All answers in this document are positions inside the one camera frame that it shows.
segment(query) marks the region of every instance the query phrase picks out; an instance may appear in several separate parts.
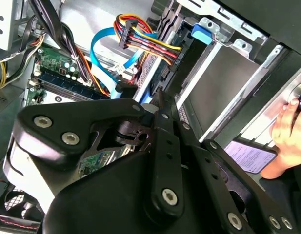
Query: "human hand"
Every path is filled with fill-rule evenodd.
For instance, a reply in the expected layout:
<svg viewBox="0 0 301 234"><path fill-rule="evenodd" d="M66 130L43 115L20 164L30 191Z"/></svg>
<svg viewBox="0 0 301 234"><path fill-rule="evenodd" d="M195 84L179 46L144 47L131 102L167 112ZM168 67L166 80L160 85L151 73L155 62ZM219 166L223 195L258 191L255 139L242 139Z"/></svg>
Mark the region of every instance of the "human hand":
<svg viewBox="0 0 301 234"><path fill-rule="evenodd" d="M298 105L297 99L285 105L272 130L272 139L279 148L278 164L284 170L301 164L301 112L294 122Z"/></svg>

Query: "green circuit board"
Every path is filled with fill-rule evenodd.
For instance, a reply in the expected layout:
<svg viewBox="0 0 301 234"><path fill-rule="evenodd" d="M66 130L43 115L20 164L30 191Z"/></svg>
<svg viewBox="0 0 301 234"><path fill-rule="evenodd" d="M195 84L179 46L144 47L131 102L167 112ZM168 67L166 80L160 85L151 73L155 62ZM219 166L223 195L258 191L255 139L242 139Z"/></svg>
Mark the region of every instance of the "green circuit board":
<svg viewBox="0 0 301 234"><path fill-rule="evenodd" d="M80 177L85 177L104 167L114 153L114 151L108 151L83 159L79 167Z"/></svg>
<svg viewBox="0 0 301 234"><path fill-rule="evenodd" d="M44 90L35 88L30 88L27 96L26 106L39 105L42 104L44 96Z"/></svg>
<svg viewBox="0 0 301 234"><path fill-rule="evenodd" d="M80 72L71 58L62 55L61 53L57 52L54 49L41 47L38 51L40 55L40 66L44 67L48 70L56 72L62 76L65 76L67 72L73 67L73 73L78 74L80 77Z"/></svg>

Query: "orange wire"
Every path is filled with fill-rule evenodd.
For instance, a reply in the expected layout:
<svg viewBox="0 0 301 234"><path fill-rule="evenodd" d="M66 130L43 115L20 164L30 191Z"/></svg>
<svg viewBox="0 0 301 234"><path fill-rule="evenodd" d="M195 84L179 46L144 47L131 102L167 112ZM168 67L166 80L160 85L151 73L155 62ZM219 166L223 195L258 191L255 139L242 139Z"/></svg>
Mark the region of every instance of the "orange wire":
<svg viewBox="0 0 301 234"><path fill-rule="evenodd" d="M98 88L100 89L100 91L101 91L103 94L109 96L109 94L108 94L107 92L104 91L104 89L101 87L101 85L98 83L98 81L96 80L96 78L95 78L95 77L93 76L93 74L91 73L91 68L90 68L90 66L89 66L89 64L88 64L88 61L86 60L84 54L81 52L81 50L80 50L78 47L77 47L77 51L78 51L78 53L82 56L82 60L84 61L85 66L86 66L87 70L89 71L89 74L90 74L90 76L91 76L93 82L95 82L95 84L98 86Z"/></svg>

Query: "metal bracket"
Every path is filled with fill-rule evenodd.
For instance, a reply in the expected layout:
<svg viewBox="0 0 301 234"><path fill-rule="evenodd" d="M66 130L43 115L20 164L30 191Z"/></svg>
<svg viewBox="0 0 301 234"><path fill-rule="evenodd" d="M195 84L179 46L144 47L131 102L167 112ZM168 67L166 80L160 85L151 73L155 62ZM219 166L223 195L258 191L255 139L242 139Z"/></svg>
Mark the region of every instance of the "metal bracket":
<svg viewBox="0 0 301 234"><path fill-rule="evenodd" d="M182 6L188 8L194 13L202 16L213 16L236 31L240 32L245 37L263 45L268 37L262 34L257 29L248 25L239 17L227 11L219 4L212 0L176 0Z"/></svg>
<svg viewBox="0 0 301 234"><path fill-rule="evenodd" d="M0 1L0 49L9 50L14 35L15 0Z"/></svg>

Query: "phone screen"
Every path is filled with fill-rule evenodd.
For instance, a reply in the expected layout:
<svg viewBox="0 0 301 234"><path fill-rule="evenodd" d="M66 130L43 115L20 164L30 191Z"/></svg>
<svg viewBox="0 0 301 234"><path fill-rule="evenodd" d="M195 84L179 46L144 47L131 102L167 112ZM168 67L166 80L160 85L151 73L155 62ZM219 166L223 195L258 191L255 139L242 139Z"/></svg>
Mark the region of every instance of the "phone screen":
<svg viewBox="0 0 301 234"><path fill-rule="evenodd" d="M260 173L277 155L276 152L262 150L236 141L230 142L224 150L245 172L253 174Z"/></svg>

